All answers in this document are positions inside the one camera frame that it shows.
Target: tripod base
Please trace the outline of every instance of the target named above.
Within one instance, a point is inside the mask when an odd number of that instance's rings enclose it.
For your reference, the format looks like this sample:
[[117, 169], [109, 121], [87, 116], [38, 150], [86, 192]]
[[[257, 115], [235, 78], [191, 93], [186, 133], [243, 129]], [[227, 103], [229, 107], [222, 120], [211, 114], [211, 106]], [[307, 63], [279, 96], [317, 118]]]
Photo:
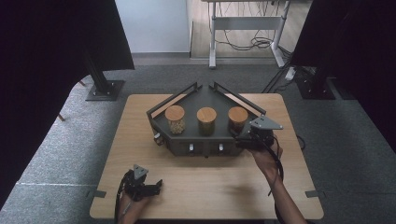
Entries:
[[108, 92], [101, 92], [93, 85], [85, 101], [116, 101], [124, 82], [124, 80], [108, 80]]

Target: brown cork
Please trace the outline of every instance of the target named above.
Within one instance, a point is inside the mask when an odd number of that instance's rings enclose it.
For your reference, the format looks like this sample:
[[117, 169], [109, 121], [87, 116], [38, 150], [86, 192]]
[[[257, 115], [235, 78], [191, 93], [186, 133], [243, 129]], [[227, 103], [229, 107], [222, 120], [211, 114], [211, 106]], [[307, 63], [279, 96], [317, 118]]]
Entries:
[[243, 123], [248, 119], [248, 112], [241, 106], [235, 106], [228, 111], [228, 118], [235, 123]]
[[166, 109], [165, 116], [171, 121], [180, 120], [184, 117], [184, 109], [180, 105], [171, 105]]
[[209, 123], [216, 119], [217, 113], [211, 107], [203, 107], [198, 110], [197, 118], [199, 121], [203, 123]]

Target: wooden floor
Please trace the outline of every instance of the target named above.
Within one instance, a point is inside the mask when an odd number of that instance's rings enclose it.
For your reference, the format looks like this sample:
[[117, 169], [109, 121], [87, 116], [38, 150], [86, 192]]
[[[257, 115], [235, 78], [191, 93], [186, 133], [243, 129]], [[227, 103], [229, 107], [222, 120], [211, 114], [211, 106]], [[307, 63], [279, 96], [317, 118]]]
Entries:
[[[291, 1], [288, 19], [280, 39], [280, 46], [288, 51], [294, 51], [298, 37], [303, 28], [306, 15], [311, 6], [312, 1]], [[210, 44], [210, 28], [209, 18], [212, 14], [212, 4], [199, 0], [192, 1], [192, 41], [191, 41], [191, 57], [207, 58], [209, 55]], [[283, 12], [284, 2], [279, 5], [277, 2], [271, 6], [266, 2], [225, 2], [217, 4], [217, 16], [280, 16]], [[226, 35], [230, 43], [237, 46], [250, 46], [251, 39], [258, 31], [216, 31], [216, 40], [226, 42]], [[274, 38], [274, 31], [259, 31], [257, 36]], [[273, 57], [272, 51], [269, 49], [253, 48], [250, 50], [236, 50], [227, 44], [217, 43], [217, 57]]]

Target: hand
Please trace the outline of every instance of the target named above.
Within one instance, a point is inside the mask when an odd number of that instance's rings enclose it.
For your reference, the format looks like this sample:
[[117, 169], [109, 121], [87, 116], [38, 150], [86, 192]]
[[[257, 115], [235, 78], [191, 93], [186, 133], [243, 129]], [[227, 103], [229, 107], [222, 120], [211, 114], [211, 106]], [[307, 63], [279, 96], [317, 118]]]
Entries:
[[[275, 152], [280, 158], [283, 153], [283, 148], [278, 146], [277, 141], [275, 140], [274, 143], [271, 145], [271, 150]], [[276, 179], [277, 176], [277, 166], [274, 158], [267, 150], [257, 151], [257, 150], [249, 150], [248, 151], [252, 154], [254, 161], [256, 162], [259, 169], [265, 175], [268, 181]]]
[[132, 198], [123, 191], [120, 197], [119, 223], [135, 223], [150, 201], [151, 197], [144, 197], [139, 202], [134, 202]]

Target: cylindrical container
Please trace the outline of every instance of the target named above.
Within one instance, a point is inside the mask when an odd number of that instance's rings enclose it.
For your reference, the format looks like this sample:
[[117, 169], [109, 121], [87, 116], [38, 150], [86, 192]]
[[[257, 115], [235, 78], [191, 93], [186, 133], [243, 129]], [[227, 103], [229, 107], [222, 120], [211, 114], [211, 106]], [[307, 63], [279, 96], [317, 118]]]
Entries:
[[213, 134], [215, 131], [216, 116], [216, 110], [211, 107], [203, 107], [198, 110], [198, 128], [201, 135], [208, 136]]
[[228, 111], [228, 131], [240, 134], [248, 119], [248, 112], [241, 106], [234, 106]]
[[186, 128], [184, 109], [180, 105], [171, 105], [165, 110], [171, 133], [182, 133]]

